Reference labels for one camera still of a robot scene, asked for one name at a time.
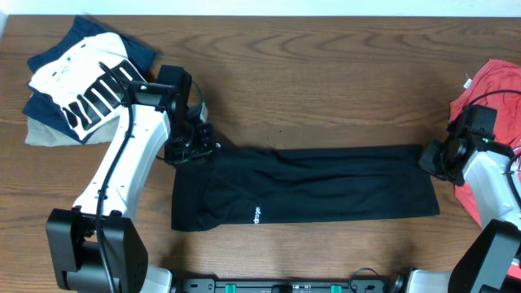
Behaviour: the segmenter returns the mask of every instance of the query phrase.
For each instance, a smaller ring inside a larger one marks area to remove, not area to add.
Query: wooden table
[[[277,148],[427,143],[444,138],[449,102],[487,59],[521,63],[521,20],[103,16],[156,48],[152,73],[181,64],[201,84],[211,122],[232,142]],[[27,58],[55,45],[72,16],[10,16],[0,53],[0,291],[59,291],[45,223],[70,208],[107,144],[24,144]],[[407,265],[449,270],[479,234],[434,180],[441,215],[404,220],[170,229],[175,170],[157,161],[138,232],[151,263],[182,276],[348,278]]]

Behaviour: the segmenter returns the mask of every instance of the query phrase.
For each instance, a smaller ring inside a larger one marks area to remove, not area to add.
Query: black pants
[[[261,151],[224,146],[181,165],[172,229],[220,224],[392,219],[440,214],[420,146]]]

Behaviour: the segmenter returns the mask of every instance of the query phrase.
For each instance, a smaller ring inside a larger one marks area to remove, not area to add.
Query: garment
[[[93,37],[100,33],[107,32],[109,32],[109,30],[102,25],[96,24],[84,17],[77,16],[74,20],[73,26],[65,35],[63,40],[48,51],[29,59],[28,66],[33,72],[36,72],[42,66],[59,59],[66,51],[71,49],[85,37]],[[119,37],[123,42],[130,63],[133,64],[141,74],[147,72],[155,58],[155,52],[130,37],[123,35],[119,35]],[[79,139],[77,134],[69,127],[60,107],[53,103],[52,99],[47,94],[39,92],[34,93],[28,100],[22,112],[34,120],[50,127],[48,129],[35,129],[32,127],[35,124],[28,122],[29,131],[26,141],[32,142],[33,145],[48,146],[50,139],[45,136],[49,134],[56,138],[56,141],[54,141],[52,145],[68,145],[70,140],[62,141],[60,139],[62,136],[60,136],[56,131],[59,131],[80,143],[88,143],[90,141],[89,137],[91,134],[88,134],[83,139]],[[113,132],[104,131],[103,133],[110,134]],[[99,135],[97,139],[92,142],[109,142],[111,140],[112,136]]]
[[[172,229],[353,221],[440,213],[420,146],[264,151],[222,146],[177,167]]]
[[[125,84],[145,81],[127,60],[120,37],[100,33],[85,37],[59,59],[39,68],[28,84],[34,93],[50,97],[79,139],[119,113],[123,92],[99,63],[106,64]]]
[[[99,127],[89,136],[87,144],[95,144],[111,141],[116,135],[117,125],[119,119],[115,118],[108,121],[106,124]],[[44,125],[38,120],[27,117],[27,137],[25,143],[31,146],[40,147],[57,147],[57,146],[77,146],[81,145],[77,140],[55,130],[47,125]]]
[[[494,90],[521,90],[521,67],[501,60],[489,60],[475,75],[471,86],[450,103],[450,120],[458,117],[470,101]],[[493,133],[496,141],[510,145],[514,150],[521,146],[521,96],[518,94],[493,94],[475,104],[497,110]],[[468,184],[455,186],[454,194],[474,220],[481,225],[478,207]],[[521,278],[521,269],[512,265],[509,275]]]

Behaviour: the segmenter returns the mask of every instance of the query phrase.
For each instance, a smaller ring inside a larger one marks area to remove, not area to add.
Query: folded clothing
[[[125,84],[145,81],[127,60],[120,37],[101,33],[85,37],[58,60],[38,69],[28,84],[60,108],[79,139],[119,115],[123,90],[99,63],[105,63]]]
[[[115,118],[99,127],[89,136],[86,144],[96,144],[102,142],[110,142],[116,135],[119,119]],[[31,146],[40,147],[58,147],[58,146],[78,146],[81,145],[77,140],[44,125],[38,120],[31,117],[27,118],[27,137],[25,143]]]
[[[172,229],[440,214],[420,146],[263,151],[222,146],[177,167]]]
[[[71,50],[75,45],[83,41],[86,37],[96,37],[100,34],[109,32],[110,30],[103,27],[102,25],[96,24],[95,22],[92,22],[86,18],[77,16],[74,20],[73,26],[67,35],[63,38],[63,40],[57,46],[50,48],[45,53],[36,55],[29,59],[28,66],[33,72],[36,72],[38,69],[49,63],[59,61],[59,59],[62,58],[67,51]],[[119,42],[122,44],[123,48],[121,49],[118,47],[117,50],[119,52],[125,52],[126,59],[133,65],[134,68],[137,69],[140,75],[142,75],[144,72],[147,72],[155,58],[155,52],[130,37],[123,35],[117,36],[120,39]],[[48,129],[47,131],[41,131],[40,129],[30,129],[28,133],[31,134],[31,138],[28,136],[28,140],[33,142],[35,145],[46,145],[47,139],[44,138],[43,135],[47,135],[48,133],[55,133],[53,129],[58,130],[59,132],[80,143],[87,143],[90,135],[92,135],[94,132],[94,130],[90,128],[92,131],[87,133],[83,138],[80,138],[79,135],[71,128],[66,117],[67,114],[63,112],[63,109],[60,107],[60,105],[55,103],[49,94],[41,93],[38,90],[33,93],[22,112],[34,120],[37,120],[52,128]],[[81,114],[83,115],[82,118],[84,123],[85,121],[92,122],[88,116],[88,113],[81,112]],[[42,143],[40,143],[38,136],[42,136]],[[98,137],[96,142],[108,142],[111,140],[112,137],[102,136]],[[54,145],[63,144],[68,144],[68,141],[62,142],[61,140],[58,140],[54,142]]]

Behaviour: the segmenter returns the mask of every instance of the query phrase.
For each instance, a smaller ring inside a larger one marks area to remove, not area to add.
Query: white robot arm
[[[467,106],[449,125],[447,140],[431,142],[420,159],[420,166],[439,179],[469,184],[484,232],[454,271],[414,270],[405,292],[503,292],[510,265],[519,265],[521,185],[513,164],[517,156],[509,146],[493,141],[495,119],[491,108]]]
[[[131,111],[120,108],[116,135],[94,178],[72,210],[55,209],[49,216],[46,232],[61,289],[125,293],[172,289],[173,274],[148,264],[147,250],[134,227],[139,198],[163,145],[165,162],[175,166],[206,160],[215,142],[212,126],[199,115],[204,104],[192,112],[187,106],[191,76],[182,68],[162,66],[158,82],[132,82],[124,89]],[[102,232],[98,240],[103,248],[88,240],[95,230]]]

